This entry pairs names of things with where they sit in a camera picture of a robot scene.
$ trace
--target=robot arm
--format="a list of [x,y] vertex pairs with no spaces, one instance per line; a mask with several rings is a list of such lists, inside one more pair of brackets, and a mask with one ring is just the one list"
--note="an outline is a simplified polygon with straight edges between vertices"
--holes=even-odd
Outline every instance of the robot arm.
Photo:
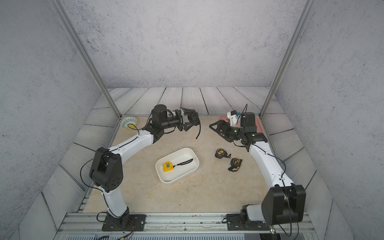
[[171,112],[160,104],[153,108],[151,115],[152,118],[135,136],[108,149],[99,148],[89,171],[89,177],[102,191],[107,204],[107,221],[112,221],[119,229],[126,229],[129,224],[129,209],[120,189],[122,165],[135,153],[158,141],[165,129],[174,127],[188,131],[192,126],[200,125],[199,115],[194,109],[181,108]]
[[228,142],[240,140],[242,147],[256,160],[270,188],[261,204],[244,206],[240,213],[242,223],[266,222],[275,225],[301,222],[305,189],[295,185],[278,164],[267,138],[256,131],[255,114],[232,111],[228,113],[228,121],[219,120],[209,127]]

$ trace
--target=beige marble surface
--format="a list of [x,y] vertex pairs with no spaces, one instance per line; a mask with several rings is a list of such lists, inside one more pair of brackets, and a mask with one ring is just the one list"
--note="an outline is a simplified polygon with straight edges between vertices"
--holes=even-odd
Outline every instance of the beige marble surface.
[[[147,117],[137,117],[143,127]],[[123,165],[122,195],[131,212],[239,212],[245,204],[261,203],[267,187],[256,163],[244,148],[236,147],[209,129],[218,116],[202,116],[198,126],[188,132],[176,129],[135,155]],[[130,138],[137,131],[120,128],[113,145]],[[158,159],[181,148],[191,148],[200,161],[198,170],[172,184],[165,185],[155,170]],[[238,172],[230,172],[230,159],[214,156],[224,148],[232,157],[243,159]],[[106,205],[100,191],[93,190],[84,212],[101,212]]]

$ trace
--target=gray wall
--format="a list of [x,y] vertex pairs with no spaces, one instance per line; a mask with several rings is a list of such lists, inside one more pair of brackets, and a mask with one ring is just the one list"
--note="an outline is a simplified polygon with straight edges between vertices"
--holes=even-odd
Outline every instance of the gray wall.
[[47,0],[2,1],[0,33],[0,239],[7,239],[100,90]]
[[276,95],[356,239],[384,235],[383,13],[317,0]]
[[269,86],[305,0],[62,0],[109,88]]

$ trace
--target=wooden plank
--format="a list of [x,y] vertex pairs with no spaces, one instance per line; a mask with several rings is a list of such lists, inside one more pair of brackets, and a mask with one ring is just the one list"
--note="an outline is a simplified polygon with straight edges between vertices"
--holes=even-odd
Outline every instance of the wooden plank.
[[65,214],[77,210],[84,190],[59,166],[49,179],[42,193],[56,227],[59,228]]
[[149,88],[126,114],[149,115],[153,107],[159,103],[164,90],[164,87]]
[[283,161],[304,147],[295,130],[274,134],[270,138],[275,146],[277,157]]
[[[113,88],[109,91],[109,94],[111,95],[112,99],[116,101],[119,97],[121,97],[124,93],[128,92],[130,88]],[[101,94],[99,99],[97,100],[95,108],[109,108],[110,105],[107,102],[107,99],[105,99],[104,95]]]
[[[79,146],[77,144],[72,144],[63,159],[60,162],[60,165],[74,178],[81,186],[86,189],[87,187],[83,184],[80,179],[80,168],[84,163],[89,159],[93,158],[95,152]],[[92,162],[88,163],[83,167],[81,176],[86,184],[89,184],[91,179],[89,178],[89,170],[91,168]]]
[[117,108],[121,114],[125,114],[128,110],[143,96],[148,88],[133,88],[119,99],[115,101]]
[[83,125],[73,142],[96,151],[107,147],[113,130],[114,127]]
[[285,114],[265,114],[264,122],[269,134],[276,134],[293,129],[291,121]]
[[225,97],[227,102],[234,110],[241,112],[243,111],[245,105],[248,104],[247,112],[255,113],[255,115],[260,113],[260,108],[254,105],[248,98],[244,97],[244,95],[237,91],[235,88],[218,87],[217,89],[221,92],[221,94]]
[[159,104],[164,104],[167,109],[173,111],[181,107],[181,95],[183,88],[166,88]]
[[195,109],[199,114],[208,114],[200,88],[183,88],[181,106]]
[[52,220],[48,206],[41,193],[25,215],[19,227],[20,239],[53,239],[56,234],[55,223]]
[[332,202],[328,228],[325,234],[325,240],[332,239],[353,240],[352,230],[341,214],[341,211],[335,201]]
[[307,187],[316,171],[307,150],[303,148],[292,157],[289,157],[284,163],[286,166],[285,172],[295,184],[303,185],[304,188]]
[[98,108],[91,111],[84,124],[114,127],[116,126],[117,120],[118,118],[112,108]]
[[332,205],[332,195],[316,172],[308,185],[304,211],[308,212],[319,239],[324,239]]
[[273,101],[277,101],[277,98],[276,98],[275,95],[273,95],[272,100],[273,100]]
[[232,111],[232,107],[216,87],[200,88],[207,106],[208,114],[223,114]]
[[[265,87],[235,87],[246,98],[253,102],[258,108],[262,108],[268,94]],[[283,108],[278,101],[271,101],[266,113],[284,113]]]

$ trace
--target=black mounting plate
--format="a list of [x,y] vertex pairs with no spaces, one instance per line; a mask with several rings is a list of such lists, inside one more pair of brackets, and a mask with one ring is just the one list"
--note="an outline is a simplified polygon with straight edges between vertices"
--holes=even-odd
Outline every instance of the black mounting plate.
[[271,228],[265,222],[253,223],[252,226],[242,224],[242,219],[238,214],[227,214],[228,231],[270,231]]
[[[129,224],[128,227],[126,229],[121,229],[116,223],[114,223],[112,221],[112,219],[109,219],[108,217],[109,215],[107,215],[107,217],[105,218],[105,221],[104,221],[104,224],[103,224],[103,227],[101,228],[102,231],[104,232],[121,232],[121,231],[127,231],[127,232],[130,232],[132,231],[132,227],[131,225]],[[135,226],[135,232],[142,232],[144,231],[144,224],[145,224],[145,218],[147,217],[147,215],[145,214],[130,214],[129,215],[129,220],[131,220]]]

